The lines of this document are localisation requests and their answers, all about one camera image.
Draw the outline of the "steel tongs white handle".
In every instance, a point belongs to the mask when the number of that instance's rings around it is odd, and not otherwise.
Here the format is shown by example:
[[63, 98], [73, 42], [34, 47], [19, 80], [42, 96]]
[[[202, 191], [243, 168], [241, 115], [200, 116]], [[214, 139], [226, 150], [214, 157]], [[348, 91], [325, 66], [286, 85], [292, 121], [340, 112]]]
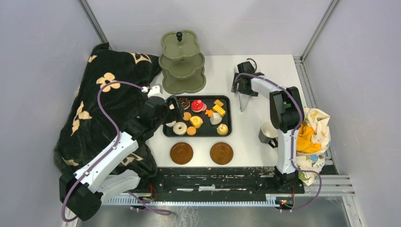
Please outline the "steel tongs white handle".
[[247, 94], [242, 94], [238, 92], [238, 100], [239, 100], [239, 109], [240, 112], [243, 113], [248, 106], [249, 101], [251, 100], [252, 96]]

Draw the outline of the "orange fish-shaped pastry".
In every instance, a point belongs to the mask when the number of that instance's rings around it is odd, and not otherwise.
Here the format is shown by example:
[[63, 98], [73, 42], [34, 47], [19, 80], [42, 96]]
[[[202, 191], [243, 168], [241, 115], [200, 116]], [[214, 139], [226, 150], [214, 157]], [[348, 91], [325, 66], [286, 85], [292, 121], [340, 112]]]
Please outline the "orange fish-shaped pastry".
[[206, 114], [208, 117], [211, 117], [211, 116], [214, 114], [214, 111], [213, 111], [213, 110], [208, 110], [208, 109], [206, 109], [205, 114]]

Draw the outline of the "yellow layered cake slice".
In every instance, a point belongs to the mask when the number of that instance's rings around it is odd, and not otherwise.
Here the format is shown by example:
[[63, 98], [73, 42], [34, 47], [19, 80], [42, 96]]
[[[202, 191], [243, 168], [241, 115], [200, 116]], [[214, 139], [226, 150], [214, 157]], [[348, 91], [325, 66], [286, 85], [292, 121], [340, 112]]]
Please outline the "yellow layered cake slice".
[[212, 110], [216, 113], [218, 113], [221, 117], [224, 117], [226, 114], [226, 111], [219, 105], [214, 105], [212, 107]]

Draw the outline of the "white cake block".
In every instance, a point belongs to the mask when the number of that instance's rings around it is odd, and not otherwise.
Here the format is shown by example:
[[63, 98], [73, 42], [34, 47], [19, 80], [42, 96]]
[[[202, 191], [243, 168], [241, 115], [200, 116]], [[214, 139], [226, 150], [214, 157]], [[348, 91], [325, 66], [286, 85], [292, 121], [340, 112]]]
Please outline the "white cake block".
[[218, 114], [218, 113], [214, 113], [211, 117], [210, 117], [210, 123], [212, 125], [218, 125], [222, 122], [222, 117]]

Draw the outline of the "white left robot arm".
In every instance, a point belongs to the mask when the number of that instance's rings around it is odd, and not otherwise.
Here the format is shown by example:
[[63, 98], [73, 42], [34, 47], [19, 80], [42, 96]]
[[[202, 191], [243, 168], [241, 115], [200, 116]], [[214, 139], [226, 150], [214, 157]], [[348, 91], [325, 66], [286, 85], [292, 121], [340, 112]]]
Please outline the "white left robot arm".
[[108, 178], [108, 175], [131, 152], [153, 137], [161, 125], [183, 116], [184, 110], [180, 107], [177, 97], [171, 95], [164, 98], [161, 85], [140, 87], [130, 82], [126, 84], [145, 93], [148, 98], [139, 117], [134, 118], [132, 125], [122, 131], [101, 104], [103, 90], [113, 83], [107, 83], [98, 91], [98, 106], [115, 128], [116, 137], [84, 167], [59, 178], [61, 217], [64, 222], [72, 222], [78, 218], [83, 221], [90, 219], [103, 202], [123, 192], [130, 193], [133, 189], [144, 192], [148, 188], [149, 180], [133, 170], [126, 170], [112, 178]]

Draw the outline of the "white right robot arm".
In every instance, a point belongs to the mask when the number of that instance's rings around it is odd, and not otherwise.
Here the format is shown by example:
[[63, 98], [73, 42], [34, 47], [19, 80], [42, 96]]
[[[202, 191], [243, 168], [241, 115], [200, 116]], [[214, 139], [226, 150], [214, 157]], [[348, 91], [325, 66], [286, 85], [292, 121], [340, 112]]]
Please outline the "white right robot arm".
[[270, 122], [278, 133], [278, 160], [274, 169], [273, 187], [287, 192], [298, 181], [296, 140], [304, 119], [297, 87], [284, 87], [257, 72], [256, 62], [248, 58], [237, 65], [231, 91], [248, 96], [262, 95], [270, 105]]

